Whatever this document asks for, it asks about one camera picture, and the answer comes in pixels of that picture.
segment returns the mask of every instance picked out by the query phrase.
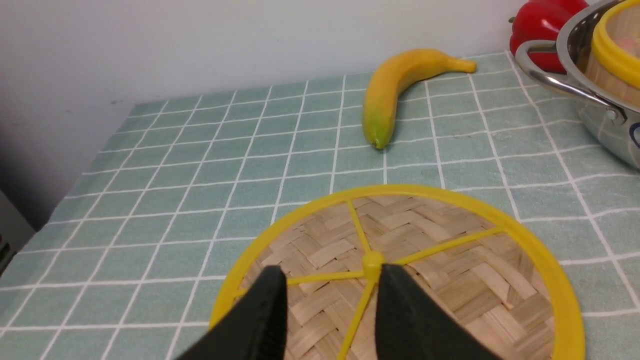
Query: stainless steel pot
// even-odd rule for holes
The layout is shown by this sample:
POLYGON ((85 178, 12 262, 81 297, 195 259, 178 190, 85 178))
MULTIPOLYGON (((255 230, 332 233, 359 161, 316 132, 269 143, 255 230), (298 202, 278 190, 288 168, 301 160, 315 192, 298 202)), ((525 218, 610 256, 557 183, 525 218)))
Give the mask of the stainless steel pot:
POLYGON ((622 0, 606 0, 574 15, 557 40, 523 43, 515 59, 540 85, 570 96, 578 116, 598 141, 629 165, 640 169, 640 108, 607 94, 583 74, 591 52, 593 29, 601 16, 622 0), (536 66, 529 52, 557 53, 566 76, 549 74, 536 66))

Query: yellow spoke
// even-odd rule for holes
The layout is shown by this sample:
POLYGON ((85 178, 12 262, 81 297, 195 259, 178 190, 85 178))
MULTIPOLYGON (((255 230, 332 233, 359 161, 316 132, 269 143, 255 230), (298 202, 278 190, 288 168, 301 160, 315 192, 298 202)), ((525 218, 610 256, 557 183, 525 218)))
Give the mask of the yellow spoke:
MULTIPOLYGON (((345 272, 330 272, 328 274, 314 274, 301 277, 292 277, 287 279, 287 285, 303 284, 305 282, 320 282, 320 281, 333 281, 333 280, 345 280, 356 279, 357 277, 363 277, 362 271, 345 271, 345 272)), ((236 291, 236 297, 246 294, 248 289, 238 289, 236 291)))
POLYGON ((415 254, 411 254, 409 256, 405 256, 402 259, 394 261, 394 264, 407 265, 408 263, 413 263, 414 261, 418 261, 418 260, 424 259, 424 258, 426 258, 428 256, 431 256, 433 254, 437 254, 437 253, 439 253, 441 251, 445 251, 445 250, 451 249, 451 248, 456 247, 456 246, 460 246, 460 245, 463 245, 463 244, 466 244, 466 243, 470 243, 472 241, 484 238, 485 236, 501 233, 503 231, 504 230, 502 230, 500 227, 494 227, 493 229, 489 229, 489 230, 481 231, 479 233, 463 236, 461 238, 458 238, 458 239, 455 239, 455 240, 451 240, 451 241, 447 241, 445 243, 436 245, 434 247, 430 247, 428 249, 424 249, 424 250, 422 250, 420 252, 416 252, 415 254))
POLYGON ((344 341, 342 342, 340 352, 338 353, 338 360, 347 358, 347 354, 349 353, 349 349, 351 348, 353 338, 356 336, 358 325, 360 325, 360 321, 362 320, 362 316, 364 315, 364 311, 367 308, 367 303, 369 303, 369 299, 371 298, 371 294, 373 293, 373 289, 375 288, 375 286, 375 282, 367 281, 367 285, 362 292, 362 297, 360 297, 360 301, 358 302, 358 306, 356 307, 356 312, 355 314, 353 314, 353 319, 349 324, 347 334, 344 336, 344 341))
POLYGON ((367 237, 365 236, 364 230, 362 229, 362 224, 360 223, 360 219, 358 218, 358 214, 356 213, 356 208, 353 207, 353 203, 351 202, 351 200, 347 200, 347 206, 349 206, 351 220, 353 221, 353 225, 356 227, 356 231, 358 231, 358 238, 360 239, 360 243, 362 244, 362 248, 364 249, 364 252, 366 254, 371 251, 371 247, 369 246, 367 237))

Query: red bell pepper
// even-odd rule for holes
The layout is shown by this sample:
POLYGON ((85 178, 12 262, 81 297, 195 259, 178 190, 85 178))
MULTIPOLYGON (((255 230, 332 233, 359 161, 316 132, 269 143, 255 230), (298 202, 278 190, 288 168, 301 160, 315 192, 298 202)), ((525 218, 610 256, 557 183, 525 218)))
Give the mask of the red bell pepper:
MULTIPOLYGON (((587 6, 584 0, 529 0, 509 19, 513 23, 509 41, 511 54, 515 55, 518 46, 529 40, 555 41, 563 25, 587 6)), ((557 54, 530 53, 529 56, 544 71, 566 73, 557 54)))

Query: pot rim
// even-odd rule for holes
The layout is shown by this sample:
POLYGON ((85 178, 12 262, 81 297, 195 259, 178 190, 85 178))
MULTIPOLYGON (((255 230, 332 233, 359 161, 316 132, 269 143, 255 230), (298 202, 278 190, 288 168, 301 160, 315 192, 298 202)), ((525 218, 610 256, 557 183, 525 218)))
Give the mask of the pot rim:
POLYGON ((558 58, 560 59, 560 63, 563 65, 564 69, 566 70, 566 73, 570 75, 573 79, 575 79, 580 84, 580 86, 583 86, 584 88, 587 88, 594 94, 597 94, 599 97, 607 101, 610 101, 613 104, 618 105, 621 108, 624 108, 625 110, 631 110, 634 113, 636 113, 636 115, 638 115, 640 114, 640 108, 638 108, 637 106, 631 105, 625 101, 622 101, 616 97, 613 97, 604 89, 594 84, 578 69, 578 67, 574 64, 573 60, 571 59, 571 56, 569 56, 569 44, 568 44, 569 35, 578 26, 578 24, 585 21, 596 10, 599 10, 607 5, 610 5, 611 7, 613 7, 614 4, 621 3, 623 1, 624 0, 600 1, 599 3, 595 3, 581 10, 579 13, 575 14, 573 17, 571 17, 571 19, 569 19, 569 21, 567 21, 564 24, 562 29, 560 29, 560 32, 558 33, 558 36, 556 39, 556 51, 558 54, 558 58))

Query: woven bamboo surface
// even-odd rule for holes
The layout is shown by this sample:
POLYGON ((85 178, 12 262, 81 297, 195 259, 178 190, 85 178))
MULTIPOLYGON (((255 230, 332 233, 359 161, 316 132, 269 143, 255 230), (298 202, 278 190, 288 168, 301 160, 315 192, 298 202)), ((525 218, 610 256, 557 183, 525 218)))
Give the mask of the woven bamboo surface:
MULTIPOLYGON (((388 195, 351 203, 369 246, 388 263, 448 247, 405 268, 481 343, 504 359, 550 358, 555 334, 547 289, 529 257, 506 233, 477 214, 433 199, 388 195)), ((338 204, 300 220, 272 241, 242 287, 248 288, 266 265, 280 265, 288 279, 361 272, 364 254, 349 205, 338 204)), ((361 277, 289 285, 285 358, 335 359, 366 282, 361 277)), ((377 289, 348 359, 376 359, 376 296, 377 289)))

